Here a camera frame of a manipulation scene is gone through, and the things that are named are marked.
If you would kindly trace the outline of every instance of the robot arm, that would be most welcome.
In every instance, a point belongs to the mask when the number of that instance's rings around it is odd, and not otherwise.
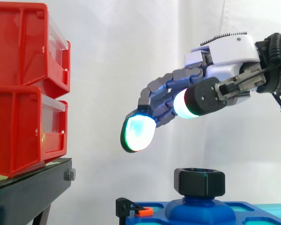
[[[142,90],[137,109],[123,124],[122,147],[144,149],[155,129],[177,115],[188,119],[212,113],[248,99],[250,91],[270,92],[281,106],[281,34],[256,43],[246,33],[226,34],[193,49],[185,68]]]

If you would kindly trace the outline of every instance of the black cable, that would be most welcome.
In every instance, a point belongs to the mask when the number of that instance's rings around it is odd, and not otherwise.
[[[270,40],[268,54],[271,63],[275,65],[281,64],[281,34],[274,33],[267,39]]]

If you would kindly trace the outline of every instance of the red storage bin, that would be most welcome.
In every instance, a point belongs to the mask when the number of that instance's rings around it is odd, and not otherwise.
[[[0,85],[38,86],[51,98],[70,91],[70,43],[45,4],[0,2]]]
[[[20,175],[66,153],[67,103],[38,87],[0,86],[0,175]]]

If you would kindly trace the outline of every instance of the black hexagonal cap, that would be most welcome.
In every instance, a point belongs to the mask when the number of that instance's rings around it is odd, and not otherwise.
[[[214,198],[225,194],[225,174],[217,170],[182,168],[174,171],[174,188],[181,195]]]

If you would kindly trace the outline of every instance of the white backdrop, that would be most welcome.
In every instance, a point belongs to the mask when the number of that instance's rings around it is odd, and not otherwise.
[[[183,67],[184,54],[226,32],[255,40],[281,33],[281,0],[45,0],[72,44],[68,157],[76,180],[51,207],[49,225],[114,225],[115,200],[179,198],[173,171],[226,174],[222,200],[281,203],[281,113],[269,94],[156,130],[128,154],[119,134],[140,91]]]

